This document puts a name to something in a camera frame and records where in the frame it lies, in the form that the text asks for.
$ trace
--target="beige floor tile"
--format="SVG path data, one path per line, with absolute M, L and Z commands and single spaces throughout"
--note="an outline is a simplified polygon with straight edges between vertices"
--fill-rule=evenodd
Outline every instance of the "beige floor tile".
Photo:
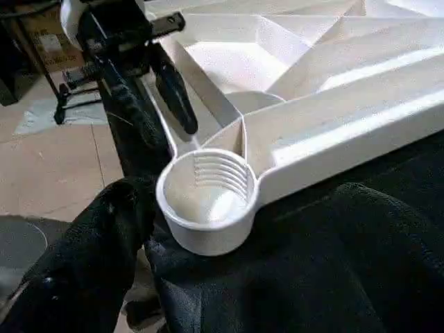
M 62 126 L 0 144 L 0 214 L 42 214 L 103 188 L 90 126 Z
M 116 146 L 108 125 L 92 126 L 105 186 L 123 177 Z
M 55 219 L 64 222 L 72 222 L 92 201 L 94 197 L 82 200 L 78 203 L 73 203 L 66 207 L 61 207 L 56 210 L 43 213 L 42 217 L 48 219 Z

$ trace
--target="white cup holder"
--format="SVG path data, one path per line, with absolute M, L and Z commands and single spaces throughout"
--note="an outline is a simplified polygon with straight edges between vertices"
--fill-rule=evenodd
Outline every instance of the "white cup holder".
M 170 163 L 157 182 L 156 196 L 182 247 L 199 255 L 222 255 L 249 235 L 258 188 L 242 157 L 200 149 Z

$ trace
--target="dark round mat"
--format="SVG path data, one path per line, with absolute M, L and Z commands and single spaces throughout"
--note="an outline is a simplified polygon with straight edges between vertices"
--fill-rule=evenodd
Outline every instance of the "dark round mat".
M 28 269 L 47 245 L 44 233 L 37 226 L 17 219 L 0 221 L 0 266 Z

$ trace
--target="white plastic tray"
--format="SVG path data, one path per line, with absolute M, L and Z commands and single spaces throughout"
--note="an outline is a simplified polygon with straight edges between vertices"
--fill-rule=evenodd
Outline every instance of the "white plastic tray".
M 148 4 L 154 15 L 177 9 L 171 3 L 166 10 L 156 8 L 156 1 Z M 229 172 L 243 171 L 228 181 L 219 177 L 225 177 L 226 170 L 218 169 L 217 181 L 225 184 L 225 194 L 215 195 L 203 207 L 196 207 L 198 200 L 187 207 L 198 180 L 167 186 L 160 182 L 157 192 L 165 201 L 161 208 L 172 230 L 180 225 L 173 235 L 185 248 L 218 255 L 246 238 L 251 223 L 245 224 L 245 237 L 236 237 L 235 244 L 233 232 L 240 231 L 226 232 L 246 218 L 237 210 L 231 217 L 221 213 L 225 224 L 214 214 L 205 219 L 216 206 L 222 212 L 221 197 L 229 190 L 240 195 L 244 207 L 250 204 L 255 192 L 249 170 L 257 186 L 251 208 L 255 211 L 444 129 L 444 19 L 439 18 L 444 5 L 424 0 L 198 4 L 202 3 L 182 6 L 188 12 L 186 31 L 162 41 L 189 83 L 199 131 L 186 136 L 155 96 L 174 154 L 161 182 L 168 183 L 168 174 L 177 173 L 178 159 L 194 156 L 198 174 L 199 154 L 205 153 L 214 164 L 222 158 L 219 149 L 235 154 L 227 156 L 234 168 Z M 246 100 L 239 102 L 243 94 Z M 181 163 L 188 168 L 184 178 L 194 177 L 192 162 Z M 196 221 L 178 214 L 173 207 L 178 198 L 169 205 L 164 194 L 173 193 L 175 186 L 188 191 L 181 195 L 185 210 L 204 211 Z M 213 232 L 218 241 L 203 240 L 201 233 L 196 239 L 187 234 L 190 229 Z

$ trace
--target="plastic compartment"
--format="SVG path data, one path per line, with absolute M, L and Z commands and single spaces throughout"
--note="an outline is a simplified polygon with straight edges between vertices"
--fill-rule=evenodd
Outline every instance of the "plastic compartment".
M 316 16 L 186 15 L 186 32 L 162 43 L 190 85 L 200 129 L 192 145 L 160 110 L 175 154 L 157 184 L 182 246 L 227 253 L 261 205 L 444 129 L 444 19 L 400 2 L 283 10 Z M 254 4 L 236 6 L 289 5 Z M 318 15 L 339 6 L 346 10 Z
M 442 19 L 344 17 L 266 92 L 315 94 L 444 54 Z
M 185 18 L 188 29 L 176 39 L 189 57 L 182 54 L 176 63 L 186 77 L 203 71 L 224 94 L 266 91 L 309 50 L 298 36 L 260 16 Z M 207 83 L 193 84 L 199 95 L 202 85 Z

